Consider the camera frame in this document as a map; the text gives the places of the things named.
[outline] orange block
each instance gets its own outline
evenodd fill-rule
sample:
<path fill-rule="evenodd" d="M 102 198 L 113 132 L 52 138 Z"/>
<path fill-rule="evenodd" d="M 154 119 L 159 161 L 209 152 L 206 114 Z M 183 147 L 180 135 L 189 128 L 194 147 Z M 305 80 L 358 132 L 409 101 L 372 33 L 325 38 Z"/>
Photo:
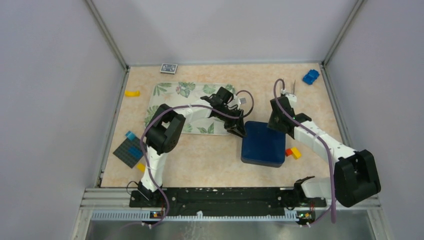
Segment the orange block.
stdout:
<path fill-rule="evenodd" d="M 288 156 L 290 156 L 290 155 L 292 155 L 293 154 L 293 152 L 292 152 L 292 150 L 289 148 L 289 149 L 287 149 L 287 150 L 285 150 L 285 156 L 286 157 L 288 157 Z"/>

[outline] aluminum frame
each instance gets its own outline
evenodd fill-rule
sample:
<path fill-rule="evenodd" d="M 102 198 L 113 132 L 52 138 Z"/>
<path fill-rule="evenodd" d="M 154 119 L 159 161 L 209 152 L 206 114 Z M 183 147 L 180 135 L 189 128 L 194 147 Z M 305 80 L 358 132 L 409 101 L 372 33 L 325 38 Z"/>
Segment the aluminum frame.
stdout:
<path fill-rule="evenodd" d="M 87 188 L 84 192 L 84 195 L 81 200 L 78 216 L 74 225 L 74 230 L 72 234 L 73 240 L 83 240 L 86 238 L 87 232 L 89 230 L 90 219 L 94 210 L 100 210 L 100 209 L 101 210 L 128 210 L 128 209 L 137 210 L 138 209 L 138 208 L 136 209 L 136 208 L 129 207 L 130 196 L 128 195 L 127 190 L 125 188 L 123 187 L 98 188 L 100 187 L 101 180 L 103 177 L 103 171 L 106 167 L 106 162 L 109 155 L 113 134 L 115 131 L 121 103 L 123 100 L 123 95 L 125 92 L 125 87 L 128 81 L 129 73 L 130 73 L 130 67 L 125 62 L 117 44 L 112 38 L 110 31 L 108 30 L 105 22 L 102 19 L 102 16 L 98 12 L 93 1 L 84 0 L 84 2 L 86 3 L 88 10 L 92 14 L 93 20 L 97 24 L 110 50 L 112 51 L 116 59 L 119 61 L 119 64 L 121 65 L 121 67 L 125 70 L 125 76 L 122 82 L 119 98 L 116 103 L 116 108 L 114 111 L 113 119 L 111 121 L 109 133 L 107 135 L 107 141 L 104 146 L 104 153 L 101 159 L 101 166 L 98 171 L 97 181 L 94 183 L 95 188 Z M 333 54 L 338 49 L 338 46 L 344 39 L 353 20 L 357 17 L 358 12 L 360 11 L 361 7 L 364 5 L 365 2 L 366 0 L 357 0 L 352 11 L 347 17 L 346 22 L 341 28 L 340 33 L 337 35 L 337 38 L 335 39 L 327 55 L 325 56 L 325 59 L 320 64 L 320 70 L 323 76 L 325 86 L 327 88 L 331 106 L 334 110 L 334 115 L 337 121 L 337 125 L 339 128 L 342 140 L 344 144 L 346 145 L 350 145 L 352 141 L 343 118 L 342 109 L 339 106 L 337 101 L 337 95 L 335 93 L 333 83 L 331 81 L 330 76 L 327 73 L 327 65 L 331 61 Z M 394 239 L 391 228 L 384 216 L 384 212 L 377 195 L 370 197 L 350 208 L 346 208 L 340 205 L 339 203 L 337 203 L 337 209 L 340 211 L 367 210 L 375 238 L 377 240 Z"/>

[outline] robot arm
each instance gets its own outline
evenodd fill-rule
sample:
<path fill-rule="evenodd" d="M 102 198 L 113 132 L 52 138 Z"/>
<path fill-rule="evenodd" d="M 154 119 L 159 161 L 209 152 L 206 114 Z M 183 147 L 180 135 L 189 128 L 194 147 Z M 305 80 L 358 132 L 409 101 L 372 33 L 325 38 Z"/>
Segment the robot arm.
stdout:
<path fill-rule="evenodd" d="M 296 96 L 286 93 L 278 98 L 284 110 L 296 121 L 315 134 L 291 121 L 278 107 L 276 100 L 271 100 L 272 114 L 268 127 L 288 134 L 293 139 L 311 148 L 322 159 L 327 159 L 327 151 L 319 141 L 320 137 L 328 145 L 334 169 L 335 197 L 345 207 L 377 194 L 381 190 L 380 180 L 374 156 L 367 150 L 360 152 L 348 147 L 320 129 L 304 113 L 295 114 L 293 106 Z M 331 198 L 330 178 L 307 177 L 295 183 L 295 189 L 306 198 Z"/>
<path fill-rule="evenodd" d="M 239 109 L 239 106 L 239 98 L 221 87 L 216 94 L 203 96 L 199 100 L 189 104 L 188 107 L 175 109 L 155 122 L 152 128 L 146 133 L 146 145 L 150 172 L 157 185 L 162 185 L 162 175 L 168 153 L 177 145 L 184 124 L 189 124 L 199 119 L 217 117 L 224 121 L 224 128 L 229 133 L 244 137 L 246 132 L 243 122 L 243 110 Z M 152 121 L 160 113 L 169 108 L 166 104 L 159 106 Z M 215 113 L 212 109 L 229 116 L 237 117 L 237 119 L 222 116 Z M 165 128 L 162 123 L 169 123 L 169 126 Z M 138 184 L 138 190 L 149 200 L 153 192 L 157 189 L 148 171 L 145 171 Z"/>

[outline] dark blue container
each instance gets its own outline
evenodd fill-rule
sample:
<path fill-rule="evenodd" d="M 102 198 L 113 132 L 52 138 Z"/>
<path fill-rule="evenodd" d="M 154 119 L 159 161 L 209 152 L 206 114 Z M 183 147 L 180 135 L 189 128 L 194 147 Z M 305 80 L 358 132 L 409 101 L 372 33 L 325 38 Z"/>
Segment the dark blue container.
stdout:
<path fill-rule="evenodd" d="M 241 145 L 241 161 L 279 168 L 286 159 L 286 134 L 267 127 L 268 123 L 247 121 L 244 124 L 247 137 Z"/>

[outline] gray wall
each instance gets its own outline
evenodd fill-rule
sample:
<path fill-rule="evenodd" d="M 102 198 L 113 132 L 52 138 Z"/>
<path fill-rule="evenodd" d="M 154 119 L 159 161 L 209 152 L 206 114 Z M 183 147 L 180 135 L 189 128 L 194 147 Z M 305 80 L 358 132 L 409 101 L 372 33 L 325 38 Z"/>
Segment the gray wall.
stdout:
<path fill-rule="evenodd" d="M 1 239 L 70 238 L 122 77 L 82 0 L 1 1 Z"/>
<path fill-rule="evenodd" d="M 397 239 L 422 239 L 424 1 L 373 0 L 329 65 L 355 147 L 374 156 Z"/>
<path fill-rule="evenodd" d="M 94 0 L 130 65 L 318 62 L 355 0 Z"/>

